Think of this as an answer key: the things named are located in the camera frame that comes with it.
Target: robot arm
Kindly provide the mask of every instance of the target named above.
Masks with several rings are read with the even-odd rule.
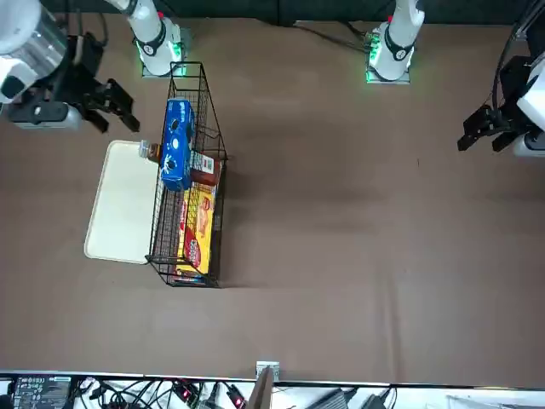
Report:
[[[180,28],[159,17],[153,0],[107,1],[127,16],[151,74],[168,74],[183,60]],[[106,132],[103,111],[139,130],[130,95],[113,79],[95,79],[104,50],[92,34],[67,36],[39,0],[0,0],[0,11],[0,104],[10,104],[12,122],[76,129],[84,119]]]
[[[369,68],[381,81],[396,81],[408,70],[423,22],[422,0],[397,0],[392,21],[374,30],[380,42],[371,53]]]
[[[167,17],[159,18],[153,0],[106,1],[127,16],[141,60],[151,74],[168,74],[172,62],[183,60],[180,28]]]

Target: yellow snack package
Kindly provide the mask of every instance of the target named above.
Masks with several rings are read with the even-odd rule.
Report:
[[[195,271],[191,265],[179,264],[176,266],[178,275],[208,274],[209,272],[214,193],[214,188],[199,183],[193,183],[191,198],[189,191],[184,192],[177,256],[185,257],[198,271]]]

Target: blue box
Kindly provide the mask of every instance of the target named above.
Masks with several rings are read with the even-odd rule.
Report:
[[[161,180],[167,189],[180,192],[191,186],[191,150],[195,136],[195,112],[188,100],[167,100],[164,124]]]

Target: food package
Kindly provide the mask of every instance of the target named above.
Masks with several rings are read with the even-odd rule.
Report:
[[[197,271],[188,264],[179,264],[175,270],[178,275],[208,274],[212,225],[214,224],[215,187],[193,183],[191,195],[195,197],[191,197],[192,209],[188,215],[189,195],[189,191],[184,192],[181,206],[178,257],[184,257]]]
[[[190,187],[190,145],[195,133],[195,112],[188,100],[167,100],[161,180],[167,189],[180,192]]]

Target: wire basket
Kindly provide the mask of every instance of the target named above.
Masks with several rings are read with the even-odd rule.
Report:
[[[201,62],[172,63],[172,72],[183,72],[183,77],[170,77],[169,98],[183,98],[191,103],[195,112],[193,150],[221,163],[218,185],[210,192],[214,201],[211,221],[208,271],[196,266],[188,254],[186,232],[196,232],[202,186],[192,182],[185,192],[168,190],[161,180],[160,167],[157,176],[155,205],[153,206],[152,234],[147,261],[155,268],[163,281],[174,287],[219,287],[221,228],[223,200],[225,198],[227,152],[221,135],[208,82]]]

